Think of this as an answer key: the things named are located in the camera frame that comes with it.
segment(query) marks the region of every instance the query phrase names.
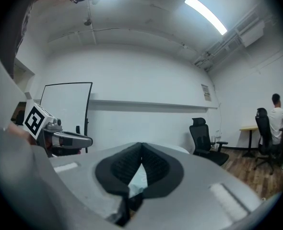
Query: ribbed black rubber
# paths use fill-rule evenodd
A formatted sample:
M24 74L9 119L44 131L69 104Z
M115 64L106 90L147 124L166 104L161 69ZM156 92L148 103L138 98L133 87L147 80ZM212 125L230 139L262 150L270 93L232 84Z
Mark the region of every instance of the ribbed black rubber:
M108 193L128 198L128 184L141 163L146 170L148 182L142 198L167 196L183 179L184 170L181 163L147 143L136 143L103 159L98 163L95 175Z

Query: wooden floor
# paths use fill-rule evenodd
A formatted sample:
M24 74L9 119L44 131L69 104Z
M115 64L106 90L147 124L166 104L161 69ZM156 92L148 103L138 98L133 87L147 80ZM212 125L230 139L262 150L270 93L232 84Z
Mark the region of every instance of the wooden floor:
M253 170L255 158L243 158L242 154L246 151L222 149L221 152L230 156L222 168L249 185L259 197L268 199L283 190L283 170L277 165L274 166L274 174L270 175L271 168L268 164Z

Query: whiteboard frame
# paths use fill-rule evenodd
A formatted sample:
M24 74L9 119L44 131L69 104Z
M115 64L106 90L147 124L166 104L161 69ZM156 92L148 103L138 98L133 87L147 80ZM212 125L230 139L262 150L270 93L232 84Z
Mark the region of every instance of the whiteboard frame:
M87 128L88 128L88 118L87 118L87 113L88 112L87 112L87 110L88 110L90 92L92 90L93 82L64 82L64 83L47 84L47 85L45 85L45 88L44 88L44 90L42 92L39 105L41 105L41 100L42 100L42 97L44 96L44 92L45 92L45 89L46 89L47 86L63 85L63 84L77 84L77 83L90 83L90 88L89 88L89 92L88 92L88 101L87 101L87 104L86 104L86 111L85 111L85 121L84 121L84 135L87 136Z

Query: man in white shirt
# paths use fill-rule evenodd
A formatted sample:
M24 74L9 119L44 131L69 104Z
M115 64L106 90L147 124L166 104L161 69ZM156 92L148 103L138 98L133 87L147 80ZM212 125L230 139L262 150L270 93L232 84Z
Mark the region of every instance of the man in white shirt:
M274 108L268 113L270 120L271 136L273 145L280 143L282 131L279 131L283 127L283 109L281 108L280 95L273 94L271 98Z

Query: whiteboard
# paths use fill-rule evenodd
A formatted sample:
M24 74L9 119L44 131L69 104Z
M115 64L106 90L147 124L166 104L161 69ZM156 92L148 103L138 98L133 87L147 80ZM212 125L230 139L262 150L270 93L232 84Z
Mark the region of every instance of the whiteboard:
M84 128L87 125L92 84L81 82L46 85L40 105L61 120L63 130L76 133L76 126L80 126L80 133L87 135Z

